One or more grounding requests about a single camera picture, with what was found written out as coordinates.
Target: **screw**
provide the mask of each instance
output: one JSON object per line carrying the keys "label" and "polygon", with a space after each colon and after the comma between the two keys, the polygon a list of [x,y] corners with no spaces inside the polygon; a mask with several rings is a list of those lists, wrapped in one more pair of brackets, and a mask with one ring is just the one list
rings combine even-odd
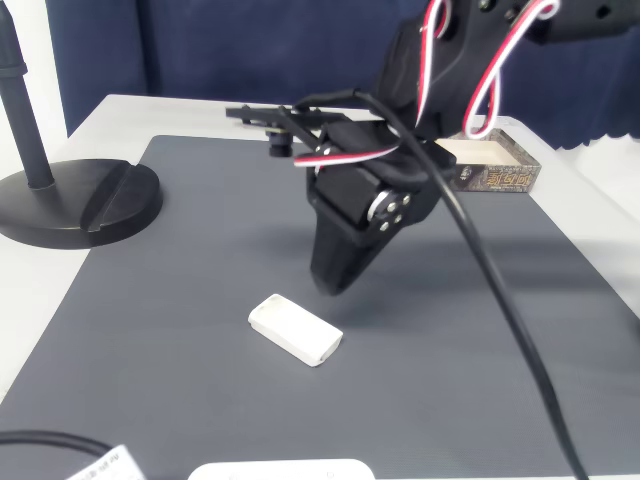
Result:
{"label": "screw", "polygon": [[480,10],[482,11],[489,11],[493,8],[494,5],[494,1],[493,0],[480,0],[478,2],[478,7],[480,7]]}
{"label": "screw", "polygon": [[507,20],[507,22],[513,22],[513,20],[517,16],[518,16],[518,12],[516,12],[515,9],[513,8],[507,10],[507,13],[504,14],[504,18]]}

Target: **black stand base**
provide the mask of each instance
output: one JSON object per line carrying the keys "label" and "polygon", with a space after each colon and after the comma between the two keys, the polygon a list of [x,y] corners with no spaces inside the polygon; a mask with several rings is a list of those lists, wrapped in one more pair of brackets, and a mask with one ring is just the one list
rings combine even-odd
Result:
{"label": "black stand base", "polygon": [[157,175],[123,160],[51,165],[55,183],[35,190],[24,172],[0,180],[0,233],[45,248],[117,242],[147,227],[162,207]]}

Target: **desk mat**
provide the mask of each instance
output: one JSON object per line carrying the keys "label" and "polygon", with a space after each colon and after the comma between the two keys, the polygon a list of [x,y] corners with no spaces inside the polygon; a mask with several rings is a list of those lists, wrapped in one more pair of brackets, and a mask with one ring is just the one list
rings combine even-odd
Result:
{"label": "desk mat", "polygon": [[[158,137],[142,163],[161,179],[162,212],[91,251],[0,406],[0,429],[124,443],[150,480],[305,458],[356,458],[376,478],[569,474],[442,203],[327,298],[308,271],[315,214],[290,159],[270,159],[263,142]],[[528,195],[461,196],[589,473],[640,473],[637,317]],[[344,331],[322,366],[250,328],[249,312],[276,292]],[[87,462],[3,447],[0,478],[66,478]]]}

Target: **blue curtain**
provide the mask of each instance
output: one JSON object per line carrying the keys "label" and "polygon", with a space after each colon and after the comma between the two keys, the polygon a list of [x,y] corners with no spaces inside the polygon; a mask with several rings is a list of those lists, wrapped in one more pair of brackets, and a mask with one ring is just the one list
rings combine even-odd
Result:
{"label": "blue curtain", "polygon": [[[291,103],[368,88],[397,24],[424,3],[47,0],[68,130],[109,93]],[[638,29],[571,44],[523,42],[503,78],[501,113],[553,147],[640,136]]]}

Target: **black cable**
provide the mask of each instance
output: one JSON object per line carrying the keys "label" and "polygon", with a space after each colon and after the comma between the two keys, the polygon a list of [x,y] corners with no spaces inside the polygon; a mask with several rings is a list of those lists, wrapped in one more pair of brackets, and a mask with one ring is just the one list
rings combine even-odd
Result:
{"label": "black cable", "polygon": [[0,432],[0,445],[45,445],[66,448],[102,457],[113,447],[86,437],[43,430],[13,430]]}
{"label": "black cable", "polygon": [[469,214],[460,203],[456,194],[451,190],[451,187],[449,187],[449,184],[440,173],[438,166],[424,152],[422,145],[420,145],[413,133],[405,127],[396,114],[368,93],[356,91],[354,92],[354,96],[364,101],[398,131],[402,140],[413,151],[421,165],[438,186],[442,193],[442,198],[451,212],[451,216],[453,216],[458,228],[469,244],[469,248],[480,265],[480,269],[487,279],[487,282],[491,287],[491,291],[498,301],[498,305],[500,305],[500,309],[511,328],[511,333],[515,337],[516,343],[518,344],[518,347],[520,347],[520,351],[531,370],[531,374],[533,375],[538,390],[540,391],[545,409],[547,410],[547,414],[551,420],[551,425],[553,426],[560,448],[567,459],[567,463],[571,467],[571,470],[577,480],[589,480],[582,462],[578,457],[573,441],[571,440],[571,435],[562,415],[558,397],[555,389],[553,388],[553,384],[551,383],[551,378],[549,378],[549,373],[542,362],[540,353],[533,343],[533,339],[522,320],[520,312],[515,306],[513,298],[509,294],[498,267],[489,255],[484,242],[480,238],[478,230],[469,218]]}

